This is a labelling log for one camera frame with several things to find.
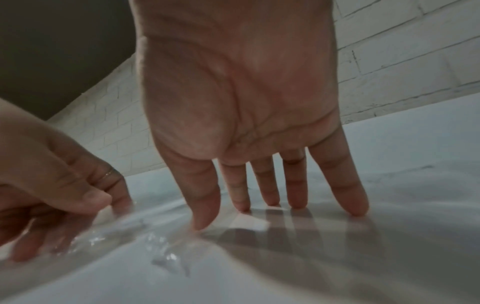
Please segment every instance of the ceiling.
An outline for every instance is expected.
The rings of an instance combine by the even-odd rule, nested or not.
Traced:
[[[127,0],[0,1],[0,97],[43,119],[134,52]]]

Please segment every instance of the fingernail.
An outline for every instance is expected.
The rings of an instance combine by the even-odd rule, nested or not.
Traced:
[[[83,200],[90,205],[106,207],[112,202],[112,196],[98,189],[92,189],[83,195]]]

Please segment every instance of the brick wall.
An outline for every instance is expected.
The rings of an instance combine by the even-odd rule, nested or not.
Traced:
[[[342,122],[480,92],[479,0],[335,0]],[[50,122],[125,175],[165,165],[133,58]]]

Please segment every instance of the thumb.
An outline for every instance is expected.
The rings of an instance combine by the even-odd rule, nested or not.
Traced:
[[[63,211],[93,214],[107,207],[112,197],[92,187],[79,174],[43,146],[23,146],[0,166],[0,180]]]

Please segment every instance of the skin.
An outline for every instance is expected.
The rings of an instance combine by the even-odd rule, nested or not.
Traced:
[[[0,246],[13,261],[62,251],[111,205],[132,205],[124,178],[67,135],[0,100]]]
[[[155,145],[207,227],[220,208],[213,159],[231,200],[250,208],[246,163],[278,205],[272,155],[288,202],[308,202],[306,148],[339,204],[369,203],[340,123],[330,0],[130,0],[137,71]]]

